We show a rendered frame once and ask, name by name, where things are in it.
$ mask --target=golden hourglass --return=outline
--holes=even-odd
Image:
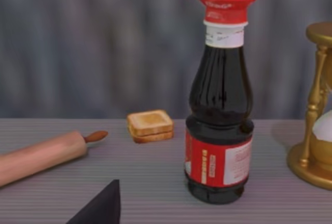
[[[315,76],[308,97],[304,139],[291,148],[287,164],[301,179],[332,190],[332,139],[322,140],[313,133],[332,89],[332,22],[311,24],[306,34],[317,45]]]

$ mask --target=backdrop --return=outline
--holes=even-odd
[[[258,0],[245,32],[253,118],[302,118],[314,72],[307,25],[332,0]],[[198,0],[0,0],[0,117],[189,113],[205,37]]]

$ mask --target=toast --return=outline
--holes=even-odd
[[[131,133],[129,128],[130,135],[132,136],[135,143],[142,144],[142,143],[149,143],[149,142],[155,142],[165,139],[171,139],[174,136],[174,132],[164,132],[159,134],[151,134],[148,136],[135,136],[135,134]]]
[[[173,132],[174,122],[164,110],[144,111],[127,116],[132,136],[144,137]]]

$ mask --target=bottle cap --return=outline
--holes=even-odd
[[[247,22],[247,7],[255,0],[200,0],[205,6],[205,21],[217,24]]]

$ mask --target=rolling pin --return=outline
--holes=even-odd
[[[86,143],[99,141],[107,135],[106,131],[98,131],[83,137],[74,131],[1,155],[0,187],[84,156],[88,151]]]

